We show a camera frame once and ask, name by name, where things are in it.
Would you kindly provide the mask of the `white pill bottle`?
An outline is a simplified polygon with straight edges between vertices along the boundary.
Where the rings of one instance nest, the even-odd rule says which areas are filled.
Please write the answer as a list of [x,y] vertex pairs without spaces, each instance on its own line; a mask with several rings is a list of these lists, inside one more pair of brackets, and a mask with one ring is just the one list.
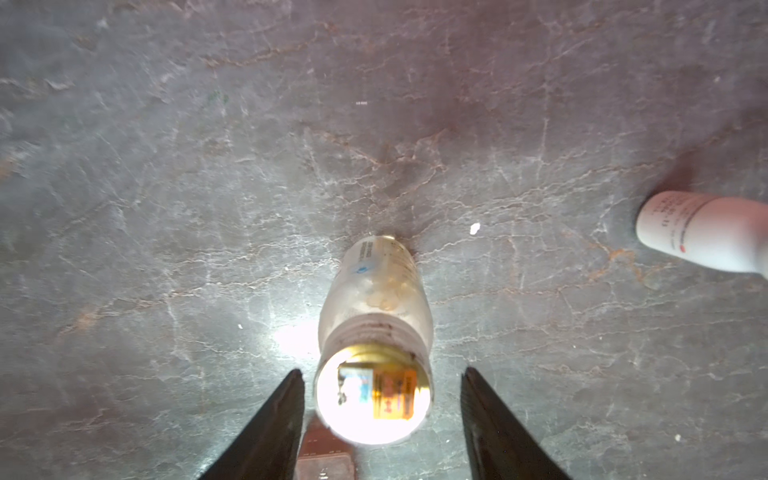
[[635,232],[643,245],[697,265],[767,275],[767,206],[757,201],[663,191],[644,203]]

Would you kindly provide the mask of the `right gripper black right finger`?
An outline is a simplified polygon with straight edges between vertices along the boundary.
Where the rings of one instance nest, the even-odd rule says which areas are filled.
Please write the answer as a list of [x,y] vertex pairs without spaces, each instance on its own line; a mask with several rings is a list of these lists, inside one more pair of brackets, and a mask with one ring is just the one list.
[[460,399],[472,479],[568,477],[473,367],[462,375]]

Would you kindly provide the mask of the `brown pill organizer strip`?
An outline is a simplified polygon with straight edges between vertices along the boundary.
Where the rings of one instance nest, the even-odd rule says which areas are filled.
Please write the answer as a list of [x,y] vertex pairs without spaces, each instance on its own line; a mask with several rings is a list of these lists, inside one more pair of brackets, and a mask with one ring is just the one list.
[[355,480],[355,447],[337,437],[313,415],[302,438],[294,478],[297,480]]

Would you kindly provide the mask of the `amber glass pill jar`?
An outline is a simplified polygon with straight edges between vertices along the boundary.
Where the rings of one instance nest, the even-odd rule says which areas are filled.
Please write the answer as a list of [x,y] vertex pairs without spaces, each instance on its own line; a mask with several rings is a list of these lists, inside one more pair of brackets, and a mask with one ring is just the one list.
[[400,442],[434,401],[434,322],[415,260],[395,237],[373,235],[344,255],[322,306],[316,411],[344,441]]

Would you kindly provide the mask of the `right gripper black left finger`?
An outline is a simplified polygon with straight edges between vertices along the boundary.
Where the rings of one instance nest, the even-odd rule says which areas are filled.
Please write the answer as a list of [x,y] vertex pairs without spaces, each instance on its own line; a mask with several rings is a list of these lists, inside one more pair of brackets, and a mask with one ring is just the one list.
[[203,479],[292,480],[305,413],[302,372],[291,370]]

